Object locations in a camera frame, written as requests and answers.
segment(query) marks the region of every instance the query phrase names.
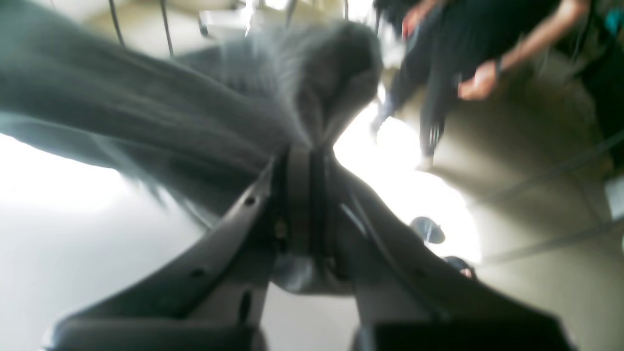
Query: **teal object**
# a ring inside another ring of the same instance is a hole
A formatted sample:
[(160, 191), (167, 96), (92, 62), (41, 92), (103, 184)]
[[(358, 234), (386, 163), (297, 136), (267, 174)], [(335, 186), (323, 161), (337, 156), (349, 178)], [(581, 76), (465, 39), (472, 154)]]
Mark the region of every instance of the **teal object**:
[(614, 36), (618, 35), (624, 26), (624, 10), (612, 9), (609, 11), (605, 25), (611, 34)]

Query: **round object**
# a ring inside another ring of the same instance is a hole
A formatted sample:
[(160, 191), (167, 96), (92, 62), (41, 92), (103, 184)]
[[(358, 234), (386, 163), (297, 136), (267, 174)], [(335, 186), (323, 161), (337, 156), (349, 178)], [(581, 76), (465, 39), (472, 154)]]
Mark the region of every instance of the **round object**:
[(409, 226), (426, 242), (441, 244), (446, 240), (446, 235), (440, 226), (430, 218), (417, 217), (412, 220)]
[(454, 256), (444, 257), (443, 260), (468, 279), (477, 280), (477, 273), (466, 261)]

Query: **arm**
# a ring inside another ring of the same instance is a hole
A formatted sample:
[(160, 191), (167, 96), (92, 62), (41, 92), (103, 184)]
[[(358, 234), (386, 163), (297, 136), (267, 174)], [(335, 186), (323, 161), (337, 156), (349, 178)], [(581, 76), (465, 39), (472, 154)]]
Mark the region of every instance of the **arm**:
[[(529, 35), (500, 58), (500, 70), (514, 67), (559, 40), (581, 19), (589, 0), (562, 0), (555, 14), (539, 24)], [(464, 100), (485, 99), (494, 90), (499, 68), (496, 61), (483, 63), (474, 77), (459, 84), (458, 94)]]
[(422, 19), (429, 14), (431, 9), (433, 9), (440, 2), (444, 1), (446, 0), (422, 0), (418, 4), (414, 5), (403, 19), (403, 39), (411, 36), (416, 27), (418, 27), (418, 24), (420, 24)]
[(562, 0), (553, 16), (501, 58), (502, 70), (514, 67), (563, 37), (588, 11), (589, 0)]

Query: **hand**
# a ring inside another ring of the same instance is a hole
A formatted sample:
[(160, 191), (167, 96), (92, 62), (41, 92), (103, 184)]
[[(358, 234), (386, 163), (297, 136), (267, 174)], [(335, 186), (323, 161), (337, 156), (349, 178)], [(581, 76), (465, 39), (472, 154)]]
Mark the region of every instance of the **hand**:
[(407, 12), (403, 18), (403, 39), (409, 38), (414, 33), (428, 12), (427, 6), (423, 4), (418, 4)]
[(463, 100), (483, 100), (490, 96), (498, 83), (496, 62), (483, 63), (472, 79), (459, 84), (457, 93)]

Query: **cable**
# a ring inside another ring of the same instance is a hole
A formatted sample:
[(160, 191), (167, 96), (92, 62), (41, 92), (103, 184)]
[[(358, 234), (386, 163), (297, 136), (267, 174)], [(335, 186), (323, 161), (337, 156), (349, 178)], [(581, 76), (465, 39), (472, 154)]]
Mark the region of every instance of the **cable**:
[(290, 22), (293, 20), (298, 2), (298, 0), (288, 0), (288, 4), (286, 5), (286, 28), (290, 27)]
[(581, 30), (581, 33), (577, 39), (576, 45), (574, 46), (574, 51), (572, 52), (572, 62), (577, 61), (581, 50), (585, 46), (585, 42), (587, 41), (587, 34), (589, 33), (589, 29), (592, 25), (594, 16), (596, 16), (596, 0), (591, 0), (589, 5), (589, 14), (587, 15), (587, 22), (583, 26), (583, 29)]
[(506, 197), (510, 197), (513, 195), (516, 195), (520, 192), (523, 192), (531, 187), (533, 187), (535, 184), (541, 183), (543, 181), (555, 178), (560, 176), (563, 173), (566, 173), (568, 171), (572, 171), (584, 164), (586, 164), (587, 162), (597, 158), (598, 156), (602, 155), (603, 153), (605, 153), (606, 151), (609, 151), (612, 147), (615, 147), (617, 144), (621, 143), (622, 141), (624, 141), (624, 130), (618, 132), (617, 134), (615, 134), (614, 136), (611, 136), (611, 138), (603, 141), (602, 143), (598, 144), (597, 146), (595, 146), (593, 149), (589, 149), (583, 153), (581, 153), (580, 155), (574, 157), (573, 159), (570, 159), (569, 161), (565, 161), (549, 170), (547, 170), (546, 172), (538, 175), (537, 177), (534, 177), (533, 179), (529, 179), (525, 182), (516, 184), (516, 185), (512, 185), (510, 187), (506, 187), (504, 189), (498, 190), (493, 192), (490, 195), (486, 195), (480, 199), (475, 200), (473, 203), (469, 204), (467, 207), (468, 209), (473, 209), (475, 207), (478, 207), (480, 205), (484, 205), (486, 203), (492, 203), (492, 202), (497, 202), (500, 201)]
[[(523, 117), (520, 116), (517, 111), (520, 108), (514, 108), (512, 109), (511, 113), (514, 116), (514, 118), (512, 119), (512, 122), (514, 124), (516, 124), (517, 129), (522, 129), (522, 127), (519, 125), (519, 122), (523, 120)], [(546, 127), (547, 130), (547, 134), (550, 135), (549, 139), (555, 139), (557, 140), (557, 131), (552, 127)], [(536, 139), (536, 136), (531, 136), (531, 135), (527, 135), (527, 137), (529, 137), (529, 139)], [(554, 156), (551, 152), (548, 151), (548, 147), (539, 147), (542, 155), (544, 155), (548, 161), (550, 162), (550, 164), (557, 164), (558, 160), (557, 157)], [(582, 196), (583, 198), (583, 202), (585, 203), (585, 205), (587, 206), (587, 209), (592, 217), (592, 219), (594, 220), (594, 224), (598, 224), (600, 222), (602, 222), (602, 216), (598, 213), (598, 211), (596, 210), (595, 206), (592, 204), (588, 194), (587, 194), (587, 190), (583, 185), (582, 180), (579, 178), (578, 175), (574, 174), (574, 173), (569, 173), (567, 174), (567, 177), (569, 177), (570, 182), (572, 184), (572, 186), (574, 188), (576, 188), (576, 190), (578, 190), (578, 193)]]
[(375, 9), (375, 35), (379, 35), (379, 22), (381, 22), (381, 11)]
[(119, 38), (119, 44), (122, 47), (125, 47), (124, 37), (121, 35), (121, 29), (119, 28), (119, 20), (117, 19), (117, 10), (115, 8), (115, 0), (109, 0), (110, 4), (110, 15), (113, 17), (113, 24), (115, 25), (115, 31), (117, 32), (117, 37)]
[(508, 252), (504, 252), (503, 254), (485, 257), (483, 259), (483, 263), (481, 263), (479, 267), (488, 267), (491, 265), (507, 263), (513, 260), (526, 259), (527, 257), (535, 256), (546, 251), (560, 249), (562, 247), (572, 245), (583, 240), (591, 239), (592, 237), (597, 237), (599, 235), (609, 233), (613, 229), (623, 227), (623, 225), (624, 217), (608, 223), (599, 224), (589, 229), (581, 230), (580, 232), (576, 232), (572, 235), (566, 235), (561, 238), (546, 241), (535, 246), (511, 250)]
[(169, 33), (169, 21), (167, 20), (167, 0), (160, 0), (160, 10), (162, 11), (162, 21), (165, 24), (165, 34), (167, 35), (167, 45), (169, 45), (169, 55), (173, 57), (173, 44)]

